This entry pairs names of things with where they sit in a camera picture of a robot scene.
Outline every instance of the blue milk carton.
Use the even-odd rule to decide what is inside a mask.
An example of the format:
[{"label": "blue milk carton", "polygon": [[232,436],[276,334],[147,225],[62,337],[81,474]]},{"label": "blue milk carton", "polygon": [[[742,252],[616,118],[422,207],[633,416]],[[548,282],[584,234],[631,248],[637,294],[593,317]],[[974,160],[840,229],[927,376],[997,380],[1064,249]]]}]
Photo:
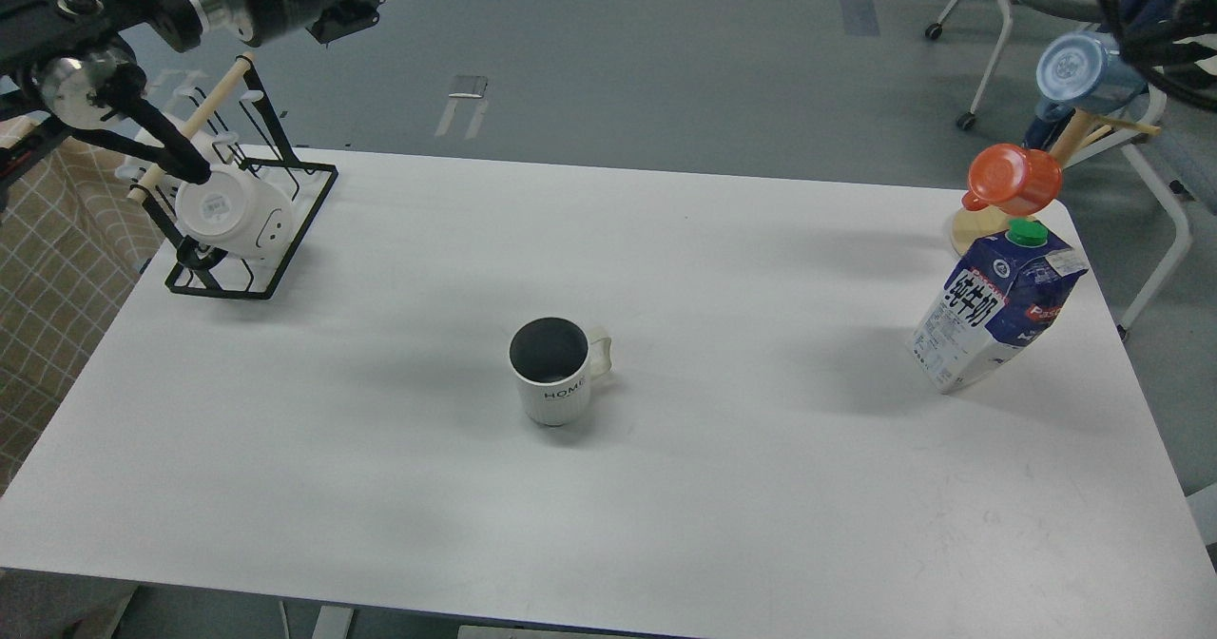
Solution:
[{"label": "blue milk carton", "polygon": [[1048,330],[1087,270],[1043,224],[1013,219],[1009,232],[974,241],[909,349],[938,392],[966,387]]}]

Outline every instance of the black metal rack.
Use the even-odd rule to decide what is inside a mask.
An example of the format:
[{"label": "black metal rack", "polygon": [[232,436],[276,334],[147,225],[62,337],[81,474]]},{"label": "black metal rack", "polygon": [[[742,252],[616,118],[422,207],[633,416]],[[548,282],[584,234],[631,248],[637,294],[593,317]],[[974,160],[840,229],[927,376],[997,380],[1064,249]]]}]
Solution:
[{"label": "black metal rack", "polygon": [[[207,252],[209,260],[198,262],[198,254],[195,254],[198,243],[189,236],[183,236],[178,230],[174,223],[173,200],[164,189],[156,185],[145,197],[142,206],[161,232],[164,232],[166,239],[178,248],[178,263],[174,263],[164,282],[173,293],[217,299],[270,299],[338,178],[338,168],[333,163],[302,162],[296,156],[252,62],[245,72],[243,80],[247,93],[239,99],[242,114],[262,138],[262,142],[268,146],[273,158],[249,157],[235,138],[217,141],[213,144],[213,150],[220,158],[225,161],[230,158],[241,170],[286,192],[301,223],[277,263],[249,260],[225,254],[221,250],[209,250]],[[184,97],[194,102],[197,110],[207,94],[203,89],[194,88]],[[219,111],[209,116],[207,128],[213,136],[231,133]],[[184,260],[184,254],[194,254],[196,260]]]}]

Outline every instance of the label sticker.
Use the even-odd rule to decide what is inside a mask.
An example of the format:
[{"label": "label sticker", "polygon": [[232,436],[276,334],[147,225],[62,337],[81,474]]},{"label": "label sticker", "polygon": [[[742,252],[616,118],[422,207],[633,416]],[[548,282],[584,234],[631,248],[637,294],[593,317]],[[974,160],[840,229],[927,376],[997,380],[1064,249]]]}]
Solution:
[{"label": "label sticker", "polygon": [[1082,259],[1082,254],[1079,254],[1077,250],[1058,250],[1058,252],[1047,254],[1044,259],[1061,278],[1073,275],[1077,271],[1083,271],[1090,268],[1086,265],[1086,262]]},{"label": "label sticker", "polygon": [[230,211],[228,197],[219,192],[208,194],[198,204],[198,213],[209,224],[221,224],[228,218]]}]

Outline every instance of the upside-down cup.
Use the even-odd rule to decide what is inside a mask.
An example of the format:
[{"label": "upside-down cup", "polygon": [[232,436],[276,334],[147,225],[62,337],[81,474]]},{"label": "upside-down cup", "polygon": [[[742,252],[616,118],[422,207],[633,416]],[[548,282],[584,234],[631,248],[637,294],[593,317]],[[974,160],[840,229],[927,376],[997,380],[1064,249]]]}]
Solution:
[{"label": "upside-down cup", "polygon": [[1039,150],[994,145],[978,153],[968,169],[964,207],[982,211],[998,207],[1009,215],[1042,211],[1061,191],[1061,168]]}]

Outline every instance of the table leg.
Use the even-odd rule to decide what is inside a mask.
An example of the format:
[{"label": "table leg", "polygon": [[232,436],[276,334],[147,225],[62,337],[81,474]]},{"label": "table leg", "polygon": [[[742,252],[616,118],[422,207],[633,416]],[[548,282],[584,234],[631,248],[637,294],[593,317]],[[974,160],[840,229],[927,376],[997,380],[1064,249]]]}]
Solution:
[{"label": "table leg", "polygon": [[313,639],[347,639],[354,615],[354,609],[321,606],[321,615],[316,616],[316,626],[313,626]]}]

